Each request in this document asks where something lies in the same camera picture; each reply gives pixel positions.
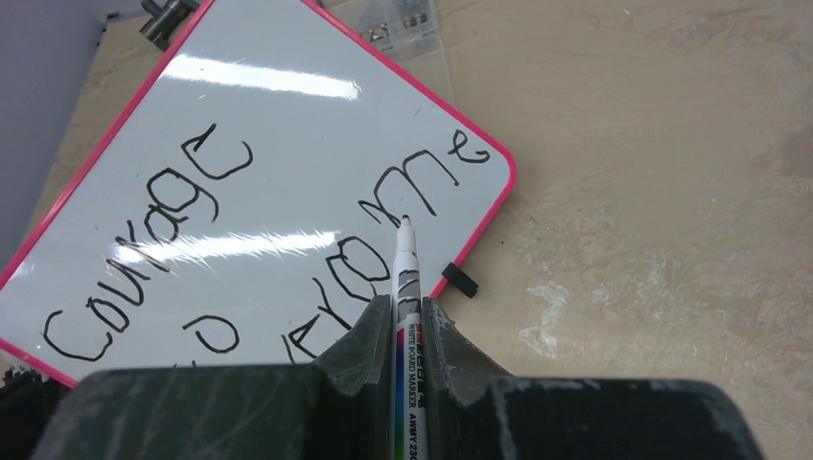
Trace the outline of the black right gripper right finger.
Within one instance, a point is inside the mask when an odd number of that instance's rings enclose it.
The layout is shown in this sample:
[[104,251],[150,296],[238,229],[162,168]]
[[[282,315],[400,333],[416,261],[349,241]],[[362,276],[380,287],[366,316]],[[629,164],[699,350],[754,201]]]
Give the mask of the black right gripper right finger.
[[759,459],[736,404],[692,379],[520,377],[426,299],[433,459]]

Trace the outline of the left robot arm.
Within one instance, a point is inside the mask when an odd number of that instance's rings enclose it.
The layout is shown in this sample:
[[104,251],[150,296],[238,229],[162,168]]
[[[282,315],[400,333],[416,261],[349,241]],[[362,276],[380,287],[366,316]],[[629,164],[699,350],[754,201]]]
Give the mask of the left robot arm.
[[69,388],[31,370],[7,370],[1,381],[1,458],[28,459]]

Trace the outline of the white dry erase marker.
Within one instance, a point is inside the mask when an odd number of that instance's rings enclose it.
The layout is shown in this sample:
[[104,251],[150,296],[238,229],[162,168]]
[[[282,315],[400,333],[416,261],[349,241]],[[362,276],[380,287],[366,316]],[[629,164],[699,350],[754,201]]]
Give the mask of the white dry erase marker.
[[397,229],[391,288],[392,459],[427,459],[429,439],[422,326],[422,294],[415,231],[404,215]]

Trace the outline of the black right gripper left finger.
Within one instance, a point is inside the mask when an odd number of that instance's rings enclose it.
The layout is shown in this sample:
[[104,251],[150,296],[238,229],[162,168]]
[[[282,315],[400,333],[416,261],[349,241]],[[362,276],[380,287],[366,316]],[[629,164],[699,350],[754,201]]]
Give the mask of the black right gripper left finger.
[[390,299],[309,364],[125,369],[82,380],[36,459],[384,459]]

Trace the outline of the red framed whiteboard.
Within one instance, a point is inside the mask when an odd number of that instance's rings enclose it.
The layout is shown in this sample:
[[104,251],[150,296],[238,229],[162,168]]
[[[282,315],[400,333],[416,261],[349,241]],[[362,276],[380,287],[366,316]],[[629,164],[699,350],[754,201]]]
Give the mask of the red framed whiteboard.
[[1,276],[1,348],[108,369],[305,362],[423,291],[516,181],[511,153],[311,1],[208,1]]

